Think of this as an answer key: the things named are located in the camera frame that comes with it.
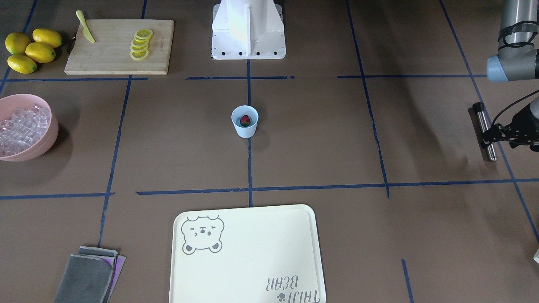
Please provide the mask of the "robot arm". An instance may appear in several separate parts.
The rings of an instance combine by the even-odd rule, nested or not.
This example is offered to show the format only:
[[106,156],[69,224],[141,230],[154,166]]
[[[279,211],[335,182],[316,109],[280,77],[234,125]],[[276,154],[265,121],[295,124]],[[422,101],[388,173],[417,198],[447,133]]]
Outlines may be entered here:
[[538,79],[538,1],[504,0],[497,54],[487,60],[491,82]]

